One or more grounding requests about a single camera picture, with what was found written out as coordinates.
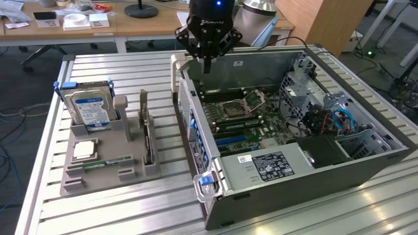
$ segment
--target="motherboard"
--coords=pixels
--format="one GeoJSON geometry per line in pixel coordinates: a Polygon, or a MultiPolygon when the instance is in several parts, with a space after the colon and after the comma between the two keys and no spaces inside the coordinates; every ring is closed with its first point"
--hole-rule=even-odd
{"type": "Polygon", "coordinates": [[[203,103],[221,156],[279,146],[295,138],[270,95],[254,89],[242,91],[242,98],[235,93],[233,100],[203,103]]]}

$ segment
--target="office chair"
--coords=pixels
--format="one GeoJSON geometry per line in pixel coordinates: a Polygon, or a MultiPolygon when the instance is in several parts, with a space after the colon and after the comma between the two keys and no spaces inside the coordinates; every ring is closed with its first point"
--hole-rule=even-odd
{"type": "MultiPolygon", "coordinates": [[[[91,43],[90,44],[91,49],[98,49],[98,44],[91,43]]],[[[34,67],[27,66],[27,64],[34,61],[43,53],[46,53],[50,49],[55,49],[59,53],[63,55],[67,55],[67,52],[63,50],[63,48],[59,45],[44,45],[26,60],[22,62],[23,70],[26,72],[34,72],[34,67]]],[[[27,47],[19,47],[19,51],[27,52],[28,48],[27,47]]]]}

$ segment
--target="power supply label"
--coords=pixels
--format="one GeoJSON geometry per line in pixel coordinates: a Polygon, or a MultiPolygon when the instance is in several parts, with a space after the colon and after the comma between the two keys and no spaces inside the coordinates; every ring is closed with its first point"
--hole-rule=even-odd
{"type": "Polygon", "coordinates": [[[295,174],[282,152],[253,157],[253,162],[263,181],[275,180],[295,174]]]}

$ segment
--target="gray carpet floor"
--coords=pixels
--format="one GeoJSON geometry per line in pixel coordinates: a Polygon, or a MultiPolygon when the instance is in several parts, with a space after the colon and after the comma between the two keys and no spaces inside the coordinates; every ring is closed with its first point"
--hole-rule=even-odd
{"type": "MultiPolygon", "coordinates": [[[[369,29],[377,14],[366,17],[358,27],[361,33],[365,33],[369,29]]],[[[372,40],[369,41],[365,50],[374,47],[376,39],[380,37],[385,27],[389,25],[389,21],[385,21],[372,40]]],[[[389,40],[385,49],[386,55],[377,53],[377,57],[373,59],[376,63],[382,63],[386,68],[398,76],[405,68],[398,64],[406,54],[410,52],[414,45],[418,43],[418,35],[404,28],[398,28],[392,39],[389,40]]],[[[117,53],[117,46],[114,43],[98,43],[99,48],[91,49],[90,44],[63,45],[63,49],[68,54],[103,54],[117,53]]],[[[147,42],[137,42],[133,44],[129,52],[137,51],[155,51],[155,50],[173,50],[182,49],[174,40],[161,40],[154,42],[154,48],[147,47],[147,42]]],[[[54,89],[52,83],[56,80],[62,55],[55,50],[48,51],[39,59],[36,59],[31,66],[35,69],[32,74],[23,72],[20,62],[30,56],[30,53],[35,52],[39,47],[28,47],[30,51],[22,53],[18,47],[10,47],[8,52],[0,56],[0,110],[11,107],[27,107],[36,103],[44,103],[51,100],[54,89]]],[[[358,72],[373,64],[360,58],[353,53],[344,53],[340,57],[346,66],[358,72]]],[[[362,79],[373,86],[381,89],[389,89],[392,84],[392,78],[388,74],[380,73],[381,68],[369,70],[361,74],[362,79]]],[[[418,68],[414,69],[412,79],[418,79],[418,68]]],[[[34,109],[28,114],[36,114],[46,112],[48,106],[34,109]]],[[[22,116],[10,117],[8,120],[20,121],[22,116]]],[[[4,148],[8,156],[14,159],[22,183],[22,196],[14,202],[11,208],[0,211],[0,234],[11,235],[15,232],[16,223],[20,214],[20,204],[26,195],[26,190],[30,182],[30,175],[32,171],[32,165],[36,157],[38,145],[42,138],[44,122],[47,116],[28,117],[26,120],[24,133],[18,140],[8,144],[4,148]]],[[[15,123],[0,122],[0,138],[15,128],[15,123]]],[[[2,143],[11,140],[18,136],[19,131],[7,138],[2,143]]],[[[0,178],[6,174],[7,167],[0,168],[0,178]]],[[[0,183],[0,205],[4,205],[15,196],[18,191],[16,179],[11,173],[0,183]]]]}

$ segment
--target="aluminum extrusion table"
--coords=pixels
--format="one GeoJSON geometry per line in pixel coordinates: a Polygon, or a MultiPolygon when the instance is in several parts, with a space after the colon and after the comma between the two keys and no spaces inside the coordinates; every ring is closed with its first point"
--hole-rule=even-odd
{"type": "MultiPolygon", "coordinates": [[[[310,48],[316,52],[324,50],[314,46],[310,48]]],[[[131,115],[139,110],[139,90],[150,92],[150,112],[155,118],[165,178],[82,196],[60,197],[71,118],[55,94],[18,235],[336,235],[409,234],[418,231],[417,152],[400,164],[386,168],[362,186],[222,229],[206,231],[171,100],[170,56],[174,53],[177,51],[80,55],[75,60],[63,62],[59,81],[82,82],[111,78],[117,94],[127,95],[131,115]]],[[[333,56],[322,54],[321,58],[418,143],[418,127],[333,56]]],[[[320,71],[318,80],[330,92],[340,90],[338,85],[320,71]]]]}

